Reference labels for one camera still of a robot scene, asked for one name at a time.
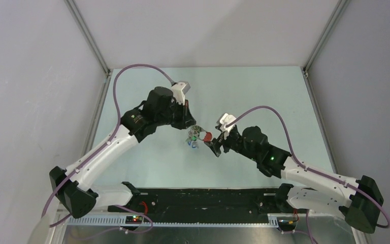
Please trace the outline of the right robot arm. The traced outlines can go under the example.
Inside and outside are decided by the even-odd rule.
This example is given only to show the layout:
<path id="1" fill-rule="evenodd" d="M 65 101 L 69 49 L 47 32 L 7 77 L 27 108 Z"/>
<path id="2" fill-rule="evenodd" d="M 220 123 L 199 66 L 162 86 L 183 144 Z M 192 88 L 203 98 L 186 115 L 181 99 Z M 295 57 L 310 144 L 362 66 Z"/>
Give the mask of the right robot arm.
<path id="1" fill-rule="evenodd" d="M 376 181 L 366 175 L 360 179 L 325 172 L 316 167 L 298 165 L 290 152 L 268 142 L 257 126 L 242 133 L 233 127 L 218 138 L 204 142 L 218 157 L 230 150 L 254 161 L 267 177 L 277 177 L 303 184 L 302 188 L 282 184 L 275 195 L 280 212 L 310 209 L 343 219 L 352 228 L 373 234 L 384 198 Z"/>

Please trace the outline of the metal key holder red handle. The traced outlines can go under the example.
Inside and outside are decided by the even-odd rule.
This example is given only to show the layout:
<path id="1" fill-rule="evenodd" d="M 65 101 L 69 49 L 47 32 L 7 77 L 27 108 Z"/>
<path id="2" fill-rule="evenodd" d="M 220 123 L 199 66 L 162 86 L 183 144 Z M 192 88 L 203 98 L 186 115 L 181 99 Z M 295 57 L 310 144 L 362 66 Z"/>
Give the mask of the metal key holder red handle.
<path id="1" fill-rule="evenodd" d="M 198 125 L 194 125 L 194 126 L 190 127 L 190 129 L 188 131 L 188 138 L 190 141 L 191 141 L 192 135 L 196 135 L 198 137 L 197 140 L 200 140 L 203 142 L 211 141 L 213 139 L 213 135 L 211 132 L 206 131 L 205 129 L 203 129 L 202 127 L 200 127 Z"/>

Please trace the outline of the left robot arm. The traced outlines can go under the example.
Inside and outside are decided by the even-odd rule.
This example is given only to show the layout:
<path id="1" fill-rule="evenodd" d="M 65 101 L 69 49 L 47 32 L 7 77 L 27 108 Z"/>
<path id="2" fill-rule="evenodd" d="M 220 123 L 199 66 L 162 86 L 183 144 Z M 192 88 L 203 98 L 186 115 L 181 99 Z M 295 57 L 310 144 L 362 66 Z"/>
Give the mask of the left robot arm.
<path id="1" fill-rule="evenodd" d="M 170 88 L 155 87 L 145 101 L 120 117 L 116 128 L 98 146 L 66 169 L 56 166 L 50 171 L 55 196 L 71 217 L 78 219 L 104 206 L 121 205 L 130 212 L 139 208 L 139 192 L 130 183 L 100 187 L 94 182 L 123 153 L 158 127 L 170 125 L 185 130 L 195 125 L 185 98 L 189 89 L 186 82 Z"/>

